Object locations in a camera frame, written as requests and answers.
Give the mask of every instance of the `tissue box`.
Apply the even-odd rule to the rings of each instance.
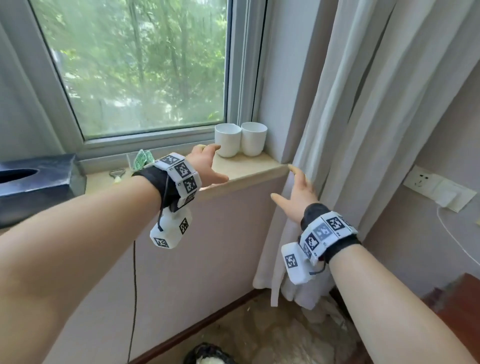
[[[85,193],[74,154],[0,162],[0,229]]]

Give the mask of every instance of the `window glass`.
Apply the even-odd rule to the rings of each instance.
[[[227,0],[31,0],[85,139],[224,119]]]

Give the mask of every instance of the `white ceramic cup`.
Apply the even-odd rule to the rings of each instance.
[[[241,128],[235,124],[215,125],[215,144],[221,145],[216,152],[221,157],[230,158],[240,151]]]
[[[246,156],[254,157],[262,152],[267,130],[259,122],[244,122],[241,125],[241,149]]]

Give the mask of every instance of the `curtain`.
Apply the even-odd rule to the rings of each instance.
[[[314,103],[293,164],[320,202],[363,240],[480,59],[473,0],[340,0]],[[289,197],[293,176],[283,196]],[[276,209],[253,286],[312,309],[333,286],[328,268],[302,286],[280,247],[300,228]]]

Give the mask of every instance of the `cable wire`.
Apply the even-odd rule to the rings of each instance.
[[[455,240],[455,242],[458,244],[458,246],[459,246],[460,248],[462,248],[462,250],[464,251],[464,253],[465,253],[466,255],[468,255],[471,260],[473,260],[475,263],[477,263],[477,264],[480,266],[480,263],[479,263],[474,257],[472,257],[472,256],[464,249],[464,247],[462,246],[462,244],[460,244],[460,243],[458,242],[458,240],[455,239],[455,236],[453,236],[452,233],[447,229],[447,227],[445,226],[444,222],[442,221],[442,218],[440,217],[440,208],[441,208],[441,206],[438,206],[438,207],[437,207],[437,217],[438,217],[438,219],[440,220],[440,223],[442,224],[442,226],[443,226],[443,227],[445,228],[445,230],[448,232],[448,235],[450,235],[450,236],[452,237],[452,239]]]
[[[137,267],[135,258],[136,241],[133,241],[133,289],[135,292],[135,303],[133,308],[133,323],[132,323],[132,335],[130,336],[130,345],[128,348],[127,364],[130,362],[130,355],[132,353],[133,333],[135,332],[135,321],[137,319]]]

